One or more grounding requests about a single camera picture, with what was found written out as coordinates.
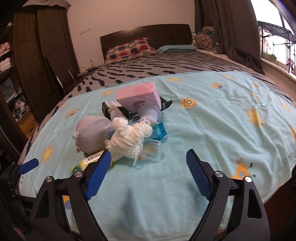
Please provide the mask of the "yellow bottle white cap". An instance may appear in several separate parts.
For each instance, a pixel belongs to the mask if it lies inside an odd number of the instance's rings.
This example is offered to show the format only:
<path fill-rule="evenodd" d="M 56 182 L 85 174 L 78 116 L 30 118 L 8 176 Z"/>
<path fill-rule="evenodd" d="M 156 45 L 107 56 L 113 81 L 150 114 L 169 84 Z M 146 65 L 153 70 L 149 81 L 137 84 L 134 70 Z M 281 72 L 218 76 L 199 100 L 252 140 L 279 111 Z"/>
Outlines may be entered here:
<path fill-rule="evenodd" d="M 102 156 L 103 152 L 104 151 L 100 151 L 100 152 L 97 152 L 89 157 L 84 158 L 83 160 L 81 160 L 79 162 L 79 164 L 77 164 L 71 168 L 70 174 L 72 175 L 78 171 L 83 172 L 90 163 L 97 162 L 99 160 L 99 158 Z"/>

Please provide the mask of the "white yarn ball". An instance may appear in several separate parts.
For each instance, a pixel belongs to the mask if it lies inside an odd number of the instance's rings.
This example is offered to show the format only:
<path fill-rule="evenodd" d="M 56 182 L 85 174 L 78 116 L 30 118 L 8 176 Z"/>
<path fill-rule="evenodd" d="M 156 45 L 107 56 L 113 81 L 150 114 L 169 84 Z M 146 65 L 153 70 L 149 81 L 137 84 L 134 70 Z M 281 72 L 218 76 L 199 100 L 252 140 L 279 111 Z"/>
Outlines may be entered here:
<path fill-rule="evenodd" d="M 130 125 L 125 118 L 114 118 L 112 121 L 114 132 L 110 140 L 105 141 L 106 149 L 111 153 L 112 160 L 126 157 L 133 159 L 135 166 L 144 144 L 144 139 L 152 135 L 150 121 L 141 118 L 138 122 Z"/>

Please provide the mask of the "clear plastic small box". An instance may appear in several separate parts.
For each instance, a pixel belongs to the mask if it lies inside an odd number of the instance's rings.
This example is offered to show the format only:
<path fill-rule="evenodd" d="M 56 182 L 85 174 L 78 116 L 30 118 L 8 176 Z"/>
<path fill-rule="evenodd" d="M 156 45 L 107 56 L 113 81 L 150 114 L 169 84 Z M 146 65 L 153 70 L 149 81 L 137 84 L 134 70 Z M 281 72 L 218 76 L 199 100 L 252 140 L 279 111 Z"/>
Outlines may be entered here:
<path fill-rule="evenodd" d="M 161 160 L 162 144 L 158 140 L 144 139 L 142 152 L 138 157 L 138 161 L 147 160 L 153 163 L 158 163 Z"/>

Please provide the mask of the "grey plush toy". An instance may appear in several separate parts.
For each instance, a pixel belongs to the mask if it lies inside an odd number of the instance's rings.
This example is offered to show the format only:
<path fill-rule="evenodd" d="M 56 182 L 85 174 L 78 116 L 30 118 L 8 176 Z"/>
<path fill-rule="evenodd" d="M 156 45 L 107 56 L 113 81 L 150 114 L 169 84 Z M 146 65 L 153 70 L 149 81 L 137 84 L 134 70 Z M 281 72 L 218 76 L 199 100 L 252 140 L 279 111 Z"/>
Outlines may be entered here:
<path fill-rule="evenodd" d="M 113 132 L 112 120 L 114 118 L 125 118 L 119 110 L 111 112 L 111 120 L 105 116 L 88 115 L 82 118 L 72 138 L 75 141 L 76 152 L 82 152 L 85 157 L 91 156 L 106 148 L 105 141 L 111 139 Z"/>

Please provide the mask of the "blue snack packet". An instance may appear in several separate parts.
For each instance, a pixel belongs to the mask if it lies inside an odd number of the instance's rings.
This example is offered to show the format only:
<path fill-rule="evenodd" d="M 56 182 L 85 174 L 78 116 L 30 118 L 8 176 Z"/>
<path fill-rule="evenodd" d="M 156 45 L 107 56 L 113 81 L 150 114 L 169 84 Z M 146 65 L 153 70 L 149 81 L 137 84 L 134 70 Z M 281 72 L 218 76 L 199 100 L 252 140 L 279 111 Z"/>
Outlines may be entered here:
<path fill-rule="evenodd" d="M 111 140 L 116 141 L 142 142 L 146 138 L 160 141 L 167 136 L 162 122 L 151 123 L 146 119 L 129 122 L 125 118 L 115 118 L 112 129 Z"/>

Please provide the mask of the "dark green black box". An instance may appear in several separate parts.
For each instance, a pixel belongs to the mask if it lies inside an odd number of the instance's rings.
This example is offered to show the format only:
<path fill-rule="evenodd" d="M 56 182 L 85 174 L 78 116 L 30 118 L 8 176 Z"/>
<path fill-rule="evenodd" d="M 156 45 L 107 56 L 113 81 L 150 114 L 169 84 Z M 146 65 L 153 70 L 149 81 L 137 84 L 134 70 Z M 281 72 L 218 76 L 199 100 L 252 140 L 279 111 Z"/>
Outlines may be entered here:
<path fill-rule="evenodd" d="M 161 99 L 161 111 L 169 108 L 173 103 L 172 100 L 165 100 L 162 97 L 160 97 L 160 99 Z M 135 113 L 130 113 L 118 101 L 104 101 L 104 102 L 102 102 L 102 113 L 109 120 L 111 119 L 111 112 L 114 110 L 119 110 L 121 112 L 121 115 L 125 116 L 126 118 L 130 118 L 131 116 L 135 115 Z"/>

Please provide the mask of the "light blue cartoon sheet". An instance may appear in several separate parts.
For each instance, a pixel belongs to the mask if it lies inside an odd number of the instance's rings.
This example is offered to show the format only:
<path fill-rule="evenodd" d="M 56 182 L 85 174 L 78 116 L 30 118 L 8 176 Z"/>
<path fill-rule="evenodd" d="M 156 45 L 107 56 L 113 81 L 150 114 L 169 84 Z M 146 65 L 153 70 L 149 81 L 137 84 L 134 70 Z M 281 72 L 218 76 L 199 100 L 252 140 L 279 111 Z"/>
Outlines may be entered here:
<path fill-rule="evenodd" d="M 109 240 L 187 240 L 208 204 L 186 164 L 193 149 L 228 177 L 249 175 L 263 201 L 295 167 L 295 102 L 243 72 L 144 78 L 172 101 L 157 163 L 121 159 L 90 207 Z"/>

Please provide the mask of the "white plastic cup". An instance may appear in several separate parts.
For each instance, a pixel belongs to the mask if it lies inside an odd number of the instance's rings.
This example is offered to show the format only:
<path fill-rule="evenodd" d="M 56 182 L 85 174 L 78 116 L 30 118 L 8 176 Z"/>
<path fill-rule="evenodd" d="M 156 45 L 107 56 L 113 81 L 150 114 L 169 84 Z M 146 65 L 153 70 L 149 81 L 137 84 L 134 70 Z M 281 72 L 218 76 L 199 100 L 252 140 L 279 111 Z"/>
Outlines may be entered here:
<path fill-rule="evenodd" d="M 139 109 L 138 115 L 140 118 L 145 118 L 151 123 L 157 123 L 161 118 L 161 110 L 155 105 L 147 104 Z"/>

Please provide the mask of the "pink cardboard box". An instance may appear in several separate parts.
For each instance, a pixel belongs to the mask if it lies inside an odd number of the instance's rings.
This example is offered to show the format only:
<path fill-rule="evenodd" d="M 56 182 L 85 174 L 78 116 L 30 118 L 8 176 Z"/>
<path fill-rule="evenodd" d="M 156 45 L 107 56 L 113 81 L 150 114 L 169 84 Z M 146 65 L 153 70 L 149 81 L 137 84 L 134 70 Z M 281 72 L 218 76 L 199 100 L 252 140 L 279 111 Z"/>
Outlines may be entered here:
<path fill-rule="evenodd" d="M 118 89 L 116 101 L 130 113 L 138 113 L 139 109 L 147 104 L 155 105 L 161 109 L 161 99 L 153 82 Z"/>

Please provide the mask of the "dark wooden wardrobe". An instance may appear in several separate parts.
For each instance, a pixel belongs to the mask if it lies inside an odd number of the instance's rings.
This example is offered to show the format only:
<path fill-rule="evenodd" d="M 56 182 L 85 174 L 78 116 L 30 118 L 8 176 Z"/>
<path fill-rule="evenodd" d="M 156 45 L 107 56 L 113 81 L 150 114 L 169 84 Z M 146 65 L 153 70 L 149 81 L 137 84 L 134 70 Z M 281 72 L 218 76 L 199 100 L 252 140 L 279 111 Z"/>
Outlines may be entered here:
<path fill-rule="evenodd" d="M 70 6 L 68 1 L 1 1 L 1 35 L 12 23 L 13 68 L 37 123 L 76 85 Z"/>

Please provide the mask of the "plaid red blue pillow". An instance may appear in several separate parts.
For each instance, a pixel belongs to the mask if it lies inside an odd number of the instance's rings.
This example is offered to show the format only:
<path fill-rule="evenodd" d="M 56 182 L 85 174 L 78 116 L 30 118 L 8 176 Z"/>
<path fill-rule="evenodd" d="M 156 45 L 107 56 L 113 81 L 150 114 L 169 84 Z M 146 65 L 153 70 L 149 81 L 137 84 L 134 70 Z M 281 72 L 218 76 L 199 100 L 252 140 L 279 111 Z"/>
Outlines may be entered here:
<path fill-rule="evenodd" d="M 148 38 L 140 38 L 110 48 L 106 54 L 105 64 L 118 63 L 156 54 L 156 50 L 149 45 L 148 41 Z"/>

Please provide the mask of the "teal flat pillow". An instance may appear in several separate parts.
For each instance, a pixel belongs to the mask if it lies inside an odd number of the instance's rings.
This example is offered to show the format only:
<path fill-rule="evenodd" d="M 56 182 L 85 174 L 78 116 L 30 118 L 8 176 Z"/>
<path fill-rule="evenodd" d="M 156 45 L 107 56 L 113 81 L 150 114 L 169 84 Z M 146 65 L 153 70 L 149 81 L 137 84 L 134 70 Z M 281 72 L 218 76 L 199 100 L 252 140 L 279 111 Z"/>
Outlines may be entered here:
<path fill-rule="evenodd" d="M 158 53 L 183 53 L 196 52 L 197 48 L 194 45 L 165 45 L 157 49 Z"/>

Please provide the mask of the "brown patterned cushion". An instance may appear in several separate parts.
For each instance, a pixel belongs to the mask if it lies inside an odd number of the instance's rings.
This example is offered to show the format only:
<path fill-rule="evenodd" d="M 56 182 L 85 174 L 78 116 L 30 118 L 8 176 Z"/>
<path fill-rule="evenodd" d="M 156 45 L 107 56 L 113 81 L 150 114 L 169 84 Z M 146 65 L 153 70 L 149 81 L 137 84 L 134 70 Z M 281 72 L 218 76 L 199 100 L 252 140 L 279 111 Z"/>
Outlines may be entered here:
<path fill-rule="evenodd" d="M 192 39 L 192 44 L 197 49 L 210 51 L 215 54 L 223 53 L 220 44 L 218 43 L 214 27 L 206 26 L 197 33 L 192 32 Z"/>

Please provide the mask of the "dark wooden headboard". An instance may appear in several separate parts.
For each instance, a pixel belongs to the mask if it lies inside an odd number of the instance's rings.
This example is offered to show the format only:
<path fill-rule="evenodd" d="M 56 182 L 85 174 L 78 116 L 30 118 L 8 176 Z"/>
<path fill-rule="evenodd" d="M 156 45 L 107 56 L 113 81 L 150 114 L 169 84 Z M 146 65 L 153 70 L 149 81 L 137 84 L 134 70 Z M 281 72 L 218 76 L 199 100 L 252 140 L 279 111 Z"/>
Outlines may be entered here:
<path fill-rule="evenodd" d="M 127 42 L 148 38 L 148 43 L 154 49 L 165 45 L 191 45 L 192 32 L 187 24 L 159 24 L 130 28 L 100 37 L 103 57 L 109 48 Z"/>

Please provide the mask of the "dark brown curtain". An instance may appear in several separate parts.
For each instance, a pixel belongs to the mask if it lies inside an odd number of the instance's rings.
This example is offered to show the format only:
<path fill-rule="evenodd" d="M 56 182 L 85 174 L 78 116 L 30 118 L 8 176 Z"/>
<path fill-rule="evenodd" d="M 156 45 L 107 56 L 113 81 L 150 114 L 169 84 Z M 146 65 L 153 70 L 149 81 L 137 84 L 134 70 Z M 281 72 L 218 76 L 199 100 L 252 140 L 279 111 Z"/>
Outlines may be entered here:
<path fill-rule="evenodd" d="M 261 65 L 258 23 L 249 0 L 204 0 L 195 3 L 195 30 L 213 27 L 228 57 L 265 74 Z"/>

